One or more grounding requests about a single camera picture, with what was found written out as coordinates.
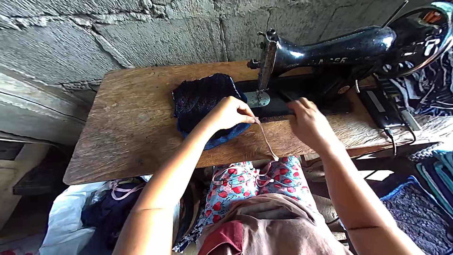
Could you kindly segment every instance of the white plastic bag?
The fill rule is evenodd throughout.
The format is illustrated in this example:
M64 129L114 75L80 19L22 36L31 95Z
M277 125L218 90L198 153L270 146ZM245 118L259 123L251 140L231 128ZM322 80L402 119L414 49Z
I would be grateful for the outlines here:
M83 228L80 219L85 204L95 192L108 189L107 181L72 185L53 202L49 213L47 234L40 255L76 255L88 243L95 227Z

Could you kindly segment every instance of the concrete wall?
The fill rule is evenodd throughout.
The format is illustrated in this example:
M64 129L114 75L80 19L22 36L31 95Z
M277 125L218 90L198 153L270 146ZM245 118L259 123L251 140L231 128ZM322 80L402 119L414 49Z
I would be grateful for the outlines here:
M256 32L314 43L382 24L403 0L0 0L0 70L89 106L104 73L259 56ZM411 0L402 12L429 0Z

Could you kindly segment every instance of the sewing machine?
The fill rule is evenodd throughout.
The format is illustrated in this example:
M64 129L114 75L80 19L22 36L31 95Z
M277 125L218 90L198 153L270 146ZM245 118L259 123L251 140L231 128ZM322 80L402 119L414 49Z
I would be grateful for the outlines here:
M453 40L453 4L433 2L394 19L404 2L382 26L370 26L315 44L297 45L269 29L260 43L259 60L247 64L259 69L258 79L236 83L245 92L254 114L263 121L291 114L285 98L307 97L324 114L351 110L344 93L359 90L358 81L372 74L402 77L426 67L450 49ZM298 67L312 74L279 77Z

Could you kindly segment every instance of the sewing machine bed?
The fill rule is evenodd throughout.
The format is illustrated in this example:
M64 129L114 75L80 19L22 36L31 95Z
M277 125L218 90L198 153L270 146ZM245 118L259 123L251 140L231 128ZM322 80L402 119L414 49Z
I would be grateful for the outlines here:
M270 80L269 89L266 92L269 94L271 101L266 106L252 108L253 113L262 122L285 120L287 115L293 114L286 107L283 99L276 94L277 91L283 91L293 99L305 97L315 102L324 115L352 112L351 101L345 96L330 102L319 99L318 94L311 86L316 83L314 79L315 76L313 74L301 74ZM244 93L256 91L257 84L257 80L235 82L236 87Z

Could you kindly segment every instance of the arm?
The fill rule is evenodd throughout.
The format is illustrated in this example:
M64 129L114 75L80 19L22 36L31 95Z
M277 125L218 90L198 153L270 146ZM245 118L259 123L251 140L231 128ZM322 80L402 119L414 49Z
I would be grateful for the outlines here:
M333 206L359 254L423 254L359 175L325 116L306 98L288 103L293 133L321 157Z
M129 214L113 254L170 254L173 208L183 196L206 142L220 129L254 123L246 103L227 97L190 132L146 184Z

